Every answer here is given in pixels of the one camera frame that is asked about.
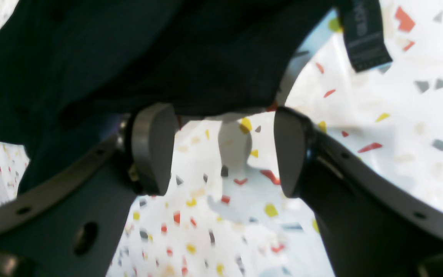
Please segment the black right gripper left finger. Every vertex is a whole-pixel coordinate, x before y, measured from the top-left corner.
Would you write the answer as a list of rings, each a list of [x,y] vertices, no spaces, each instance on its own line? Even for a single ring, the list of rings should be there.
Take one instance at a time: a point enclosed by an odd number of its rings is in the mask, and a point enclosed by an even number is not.
[[[139,195],[163,196],[178,122],[156,103],[69,168],[0,206],[0,277],[104,277]]]

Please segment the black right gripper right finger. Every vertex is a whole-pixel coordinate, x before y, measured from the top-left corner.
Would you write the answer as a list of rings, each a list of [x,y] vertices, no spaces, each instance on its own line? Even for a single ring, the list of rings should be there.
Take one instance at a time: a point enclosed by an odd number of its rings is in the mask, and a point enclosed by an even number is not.
[[[309,117],[275,112],[281,188],[315,214],[337,277],[443,277],[443,213],[397,188]]]

